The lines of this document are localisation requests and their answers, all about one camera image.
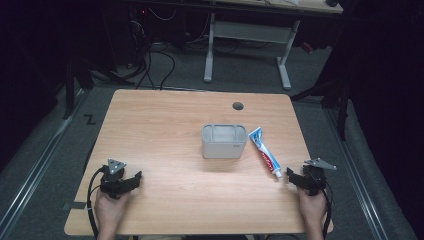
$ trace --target dark background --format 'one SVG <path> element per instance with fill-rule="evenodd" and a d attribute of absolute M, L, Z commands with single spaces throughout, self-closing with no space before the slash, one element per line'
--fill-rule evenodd
<path fill-rule="evenodd" d="M 1 165 L 3 169 L 37 123 L 57 104 L 66 64 L 80 55 L 109 71 L 137 64 L 128 6 L 99 1 L 2 1 Z M 303 21 L 295 46 L 333 46 L 317 85 L 344 80 L 369 147 L 418 238 L 424 212 L 421 138 L 424 115 L 423 3 L 409 0 L 342 1 L 347 16 L 367 25 Z M 173 10 L 156 9 L 166 16 Z M 186 32 L 197 36 L 205 14 L 177 11 L 163 23 L 142 16 L 146 32 L 184 49 Z"/>

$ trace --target gray plastic container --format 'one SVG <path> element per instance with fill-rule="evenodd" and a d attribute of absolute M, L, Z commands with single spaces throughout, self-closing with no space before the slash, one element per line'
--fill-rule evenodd
<path fill-rule="evenodd" d="M 241 124 L 206 124 L 202 129 L 204 158 L 240 158 L 248 139 Z"/>

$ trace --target wooden table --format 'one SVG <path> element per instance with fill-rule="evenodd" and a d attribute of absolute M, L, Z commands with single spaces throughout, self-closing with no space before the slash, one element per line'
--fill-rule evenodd
<path fill-rule="evenodd" d="M 214 0 L 216 2 L 226 2 L 234 4 L 247 4 L 247 5 L 256 5 L 256 6 L 268 6 L 267 2 L 264 0 Z M 343 8 L 340 4 L 337 4 L 335 7 L 330 7 L 325 3 L 325 0 L 299 0 L 298 5 L 291 3 L 286 0 L 269 0 L 268 7 L 278 7 L 278 8 L 287 8 L 292 10 L 300 11 L 311 11 L 311 12 L 322 12 L 322 13 L 337 13 L 340 14 L 343 12 Z"/>
<path fill-rule="evenodd" d="M 233 109 L 234 102 L 244 109 Z M 92 175 L 113 158 L 127 163 L 125 179 L 143 171 L 119 234 L 304 232 L 295 187 L 285 176 L 276 180 L 250 139 L 240 159 L 202 157 L 207 123 L 239 123 L 248 132 L 262 127 L 263 141 L 283 170 L 299 173 L 310 159 L 287 95 L 118 90 L 75 202 L 85 202 Z M 87 212 L 72 209 L 65 232 L 91 235 Z"/>

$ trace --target hand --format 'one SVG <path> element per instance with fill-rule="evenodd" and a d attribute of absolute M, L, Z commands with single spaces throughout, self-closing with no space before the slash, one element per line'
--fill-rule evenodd
<path fill-rule="evenodd" d="M 322 235 L 322 218 L 326 211 L 327 200 L 322 191 L 309 196 L 307 190 L 297 187 L 300 212 L 303 215 L 308 240 L 324 239 Z"/>
<path fill-rule="evenodd" d="M 110 198 L 107 193 L 97 190 L 96 212 L 99 225 L 98 240 L 115 239 L 116 231 L 121 223 L 125 207 L 130 197 L 130 192 L 121 196 L 119 200 Z"/>

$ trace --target toothpaste cap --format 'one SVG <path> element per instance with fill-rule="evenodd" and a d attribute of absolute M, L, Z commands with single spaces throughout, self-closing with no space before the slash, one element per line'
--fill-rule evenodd
<path fill-rule="evenodd" d="M 280 170 L 276 170 L 274 171 L 275 176 L 277 176 L 279 179 L 283 177 L 283 175 L 281 175 Z"/>

